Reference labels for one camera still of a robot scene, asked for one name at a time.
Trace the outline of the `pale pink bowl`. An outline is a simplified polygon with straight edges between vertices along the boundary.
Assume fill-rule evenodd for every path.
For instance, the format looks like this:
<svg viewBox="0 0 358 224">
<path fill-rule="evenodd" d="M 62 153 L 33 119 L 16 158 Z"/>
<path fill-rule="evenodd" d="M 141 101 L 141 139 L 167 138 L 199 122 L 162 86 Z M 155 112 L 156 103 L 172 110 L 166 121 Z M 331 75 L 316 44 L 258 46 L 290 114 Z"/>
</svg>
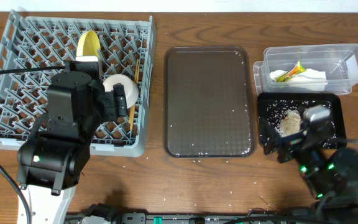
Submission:
<svg viewBox="0 0 358 224">
<path fill-rule="evenodd" d="M 122 74 L 111 75 L 103 81 L 103 85 L 105 92 L 113 91 L 118 85 L 122 85 L 124 87 L 127 108 L 135 105 L 139 95 L 139 89 L 131 78 Z"/>
</svg>

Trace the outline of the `wooden chopstick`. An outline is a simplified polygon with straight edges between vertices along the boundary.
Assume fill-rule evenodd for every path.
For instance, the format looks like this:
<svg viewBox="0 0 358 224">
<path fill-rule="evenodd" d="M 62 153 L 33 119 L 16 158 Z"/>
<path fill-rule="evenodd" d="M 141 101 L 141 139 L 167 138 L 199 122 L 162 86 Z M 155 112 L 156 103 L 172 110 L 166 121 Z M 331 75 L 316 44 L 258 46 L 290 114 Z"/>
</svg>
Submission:
<svg viewBox="0 0 358 224">
<path fill-rule="evenodd" d="M 137 59 L 136 61 L 136 68 L 135 68 L 135 75 L 134 75 L 134 82 L 136 85 L 139 83 L 139 73 L 140 73 L 140 60 Z"/>
<path fill-rule="evenodd" d="M 129 115 L 129 124 L 130 124 L 130 130 L 133 130 L 134 126 L 134 116 L 135 116 L 135 105 L 131 107 L 130 115 Z"/>
</svg>

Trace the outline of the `white paper napkin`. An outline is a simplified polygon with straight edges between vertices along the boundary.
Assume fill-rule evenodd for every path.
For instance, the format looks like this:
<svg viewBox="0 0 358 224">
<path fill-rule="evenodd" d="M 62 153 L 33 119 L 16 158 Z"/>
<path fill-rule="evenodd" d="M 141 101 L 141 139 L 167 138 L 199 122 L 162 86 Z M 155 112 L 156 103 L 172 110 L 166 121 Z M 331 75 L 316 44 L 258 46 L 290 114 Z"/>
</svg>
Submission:
<svg viewBox="0 0 358 224">
<path fill-rule="evenodd" d="M 305 72 L 298 74 L 296 77 L 284 83 L 275 81 L 280 75 L 286 73 L 284 70 L 270 72 L 269 86 L 274 92 L 321 92 L 328 85 L 326 72 L 320 72 L 308 68 Z"/>
</svg>

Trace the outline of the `green orange snack wrapper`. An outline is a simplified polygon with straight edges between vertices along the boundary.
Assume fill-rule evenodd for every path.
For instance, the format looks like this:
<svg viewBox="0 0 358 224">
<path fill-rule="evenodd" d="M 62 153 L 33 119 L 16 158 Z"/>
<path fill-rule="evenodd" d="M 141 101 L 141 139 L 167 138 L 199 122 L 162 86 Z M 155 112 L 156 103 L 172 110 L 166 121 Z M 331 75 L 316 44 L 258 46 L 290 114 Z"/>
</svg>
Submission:
<svg viewBox="0 0 358 224">
<path fill-rule="evenodd" d="M 307 69 L 304 66 L 302 66 L 300 61 L 298 61 L 296 64 L 294 64 L 294 66 L 289 71 L 277 76 L 274 79 L 274 81 L 277 83 L 284 83 L 306 71 Z"/>
</svg>

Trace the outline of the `yellow round plate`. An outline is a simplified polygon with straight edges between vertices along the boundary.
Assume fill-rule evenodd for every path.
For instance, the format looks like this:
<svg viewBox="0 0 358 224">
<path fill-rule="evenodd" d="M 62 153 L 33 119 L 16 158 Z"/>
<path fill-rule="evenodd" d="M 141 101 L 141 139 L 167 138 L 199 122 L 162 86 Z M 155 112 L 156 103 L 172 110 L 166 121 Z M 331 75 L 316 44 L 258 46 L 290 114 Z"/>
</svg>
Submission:
<svg viewBox="0 0 358 224">
<path fill-rule="evenodd" d="M 76 48 L 76 56 L 96 56 L 99 57 L 98 51 L 101 49 L 101 44 L 98 35 L 94 30 L 89 30 L 80 36 L 78 46 Z"/>
</svg>

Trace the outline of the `pile of rice and nuts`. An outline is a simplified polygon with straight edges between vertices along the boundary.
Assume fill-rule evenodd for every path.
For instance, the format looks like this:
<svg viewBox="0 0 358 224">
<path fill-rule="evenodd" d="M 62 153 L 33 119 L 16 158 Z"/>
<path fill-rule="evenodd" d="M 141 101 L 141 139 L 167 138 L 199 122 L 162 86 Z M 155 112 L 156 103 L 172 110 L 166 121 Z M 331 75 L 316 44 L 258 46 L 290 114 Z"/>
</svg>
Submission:
<svg viewBox="0 0 358 224">
<path fill-rule="evenodd" d="M 259 103 L 259 118 L 268 121 L 282 137 L 286 137 L 297 133 L 301 128 L 301 118 L 297 110 L 300 105 L 306 109 L 317 105 L 330 109 L 331 117 L 326 124 L 329 130 L 328 139 L 337 138 L 332 106 L 328 101 L 263 100 Z"/>
</svg>

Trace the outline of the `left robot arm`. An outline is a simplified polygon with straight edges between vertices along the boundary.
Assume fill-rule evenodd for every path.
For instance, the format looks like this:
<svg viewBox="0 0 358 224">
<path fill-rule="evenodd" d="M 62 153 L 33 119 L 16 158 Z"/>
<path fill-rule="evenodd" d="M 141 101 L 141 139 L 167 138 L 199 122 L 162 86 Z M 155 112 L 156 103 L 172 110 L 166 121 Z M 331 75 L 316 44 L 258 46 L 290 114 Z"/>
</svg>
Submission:
<svg viewBox="0 0 358 224">
<path fill-rule="evenodd" d="M 66 61 L 47 88 L 47 112 L 20 147 L 17 180 L 25 198 L 20 212 L 31 223 L 63 223 L 90 159 L 98 127 L 126 116 L 124 86 L 106 91 L 101 62 Z"/>
</svg>

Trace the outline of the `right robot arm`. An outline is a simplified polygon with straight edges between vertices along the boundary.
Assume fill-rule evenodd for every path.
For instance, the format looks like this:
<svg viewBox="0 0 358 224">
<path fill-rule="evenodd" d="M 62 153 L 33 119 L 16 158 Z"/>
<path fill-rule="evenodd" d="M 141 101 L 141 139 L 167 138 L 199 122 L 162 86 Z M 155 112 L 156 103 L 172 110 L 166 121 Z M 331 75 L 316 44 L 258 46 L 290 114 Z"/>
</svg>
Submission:
<svg viewBox="0 0 358 224">
<path fill-rule="evenodd" d="M 317 200 L 305 211 L 291 213 L 321 222 L 358 223 L 358 151 L 341 147 L 326 157 L 321 143 L 329 136 L 330 109 L 318 105 L 300 113 L 299 131 L 286 137 L 259 119 L 266 138 L 264 154 L 277 152 L 280 163 L 297 161 L 300 176 Z"/>
</svg>

